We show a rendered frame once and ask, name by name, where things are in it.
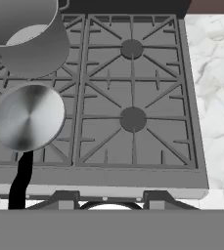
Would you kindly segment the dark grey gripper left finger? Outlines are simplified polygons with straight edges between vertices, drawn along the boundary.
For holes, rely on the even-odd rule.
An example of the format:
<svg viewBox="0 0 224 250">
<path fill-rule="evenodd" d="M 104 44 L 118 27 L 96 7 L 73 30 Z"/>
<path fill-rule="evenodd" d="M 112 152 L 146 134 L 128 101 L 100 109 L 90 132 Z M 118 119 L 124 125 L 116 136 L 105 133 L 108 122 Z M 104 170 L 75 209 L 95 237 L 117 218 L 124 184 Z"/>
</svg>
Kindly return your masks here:
<svg viewBox="0 0 224 250">
<path fill-rule="evenodd" d="M 74 210 L 79 208 L 77 190 L 57 190 L 47 200 L 28 207 L 28 210 Z"/>
</svg>

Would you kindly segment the grey gas stove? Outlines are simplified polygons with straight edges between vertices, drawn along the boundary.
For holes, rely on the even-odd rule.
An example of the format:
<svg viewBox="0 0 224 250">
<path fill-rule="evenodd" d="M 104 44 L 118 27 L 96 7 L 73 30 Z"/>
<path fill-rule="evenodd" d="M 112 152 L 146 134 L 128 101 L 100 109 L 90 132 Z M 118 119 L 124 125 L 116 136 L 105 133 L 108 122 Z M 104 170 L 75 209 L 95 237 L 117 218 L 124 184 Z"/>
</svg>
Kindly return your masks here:
<svg viewBox="0 0 224 250">
<path fill-rule="evenodd" d="M 208 193 L 186 30 L 173 15 L 66 15 L 70 54 L 42 78 L 66 106 L 59 136 L 34 152 L 27 193 L 176 199 Z"/>
</svg>

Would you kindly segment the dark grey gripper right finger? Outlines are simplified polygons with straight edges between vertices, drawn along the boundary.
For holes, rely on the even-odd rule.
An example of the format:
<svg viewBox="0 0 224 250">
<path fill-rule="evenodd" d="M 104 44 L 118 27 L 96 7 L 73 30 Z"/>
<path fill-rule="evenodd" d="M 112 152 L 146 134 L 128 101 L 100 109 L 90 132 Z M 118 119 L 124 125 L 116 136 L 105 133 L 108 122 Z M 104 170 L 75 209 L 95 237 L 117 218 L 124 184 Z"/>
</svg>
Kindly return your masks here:
<svg viewBox="0 0 224 250">
<path fill-rule="evenodd" d="M 197 207 L 177 201 L 166 190 L 145 190 L 143 200 L 145 210 L 197 210 Z"/>
</svg>

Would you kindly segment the grey metal pot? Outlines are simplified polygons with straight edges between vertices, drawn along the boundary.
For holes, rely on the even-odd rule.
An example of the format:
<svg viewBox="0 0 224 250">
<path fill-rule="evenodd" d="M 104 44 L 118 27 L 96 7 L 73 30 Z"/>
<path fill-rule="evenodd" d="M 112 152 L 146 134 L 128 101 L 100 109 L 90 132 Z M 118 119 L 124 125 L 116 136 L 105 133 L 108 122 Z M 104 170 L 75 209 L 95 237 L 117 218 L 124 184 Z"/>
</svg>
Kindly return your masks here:
<svg viewBox="0 0 224 250">
<path fill-rule="evenodd" d="M 0 0 L 0 62 L 8 71 L 39 78 L 60 68 L 68 52 L 59 0 Z"/>
</svg>

